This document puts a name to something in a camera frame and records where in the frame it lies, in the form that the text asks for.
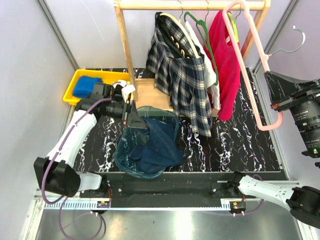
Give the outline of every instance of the wooden clothes rack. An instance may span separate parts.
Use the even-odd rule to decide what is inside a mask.
[[[251,11],[257,11],[254,17],[254,24],[257,30],[260,29],[267,12],[270,8],[271,0],[262,1],[248,1],[247,5]],[[153,87],[153,80],[150,79],[138,79],[138,84],[135,79],[135,73],[133,69],[131,53],[129,48],[129,40],[127,35],[126,23],[123,10],[223,10],[230,5],[232,1],[135,1],[135,0],[114,0],[114,9],[116,19],[119,25],[121,40],[124,49],[124,55],[128,73],[130,76],[130,82],[135,86],[136,91],[133,93],[133,97],[136,100],[137,107],[149,105],[155,108],[164,110],[172,110],[169,106],[169,96],[160,92]],[[239,4],[233,6],[230,10],[240,10]],[[249,30],[244,44],[241,49],[241,54],[245,60],[249,54],[249,51],[254,43],[254,38]]]

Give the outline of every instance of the teal mesh basket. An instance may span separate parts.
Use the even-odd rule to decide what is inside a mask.
[[[152,106],[142,106],[137,109],[141,117],[148,117],[158,120],[163,123],[172,124],[174,127],[174,136],[177,138],[179,129],[179,118],[172,111],[165,111],[162,109],[154,108]],[[159,170],[153,174],[147,174],[139,171],[136,166],[136,161],[129,159],[128,155],[138,145],[144,145],[148,139],[148,136],[141,134],[141,130],[133,127],[126,127],[121,136],[121,140],[116,147],[114,161],[118,168],[140,179],[155,179],[159,177],[166,168]]]

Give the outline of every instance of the navy fabric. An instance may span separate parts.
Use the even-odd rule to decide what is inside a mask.
[[[138,161],[139,170],[153,174],[163,168],[183,164],[184,155],[176,147],[174,126],[152,118],[142,118],[149,128],[148,133],[143,133],[147,136],[145,145],[136,146],[128,156]]]
[[[95,83],[102,83],[99,77],[81,76],[76,83],[72,95],[77,98],[85,98],[94,90]]]

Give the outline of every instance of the yellow tray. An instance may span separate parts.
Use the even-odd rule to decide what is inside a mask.
[[[129,73],[126,72],[78,69],[75,71],[73,78],[63,96],[63,101],[69,103],[70,105],[76,105],[81,100],[81,98],[73,96],[72,93],[75,89],[78,79],[82,76],[101,78],[103,83],[105,84],[112,84],[118,80],[125,80],[127,82],[130,82]]]

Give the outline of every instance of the red tank top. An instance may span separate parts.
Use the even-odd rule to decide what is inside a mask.
[[[241,83],[240,66],[222,17],[222,11],[219,11],[213,20],[209,30],[209,40],[219,76],[221,109],[218,112],[218,118],[222,121],[228,121],[233,115],[234,104]],[[205,46],[203,48],[211,60],[213,70],[215,70],[210,52]]]

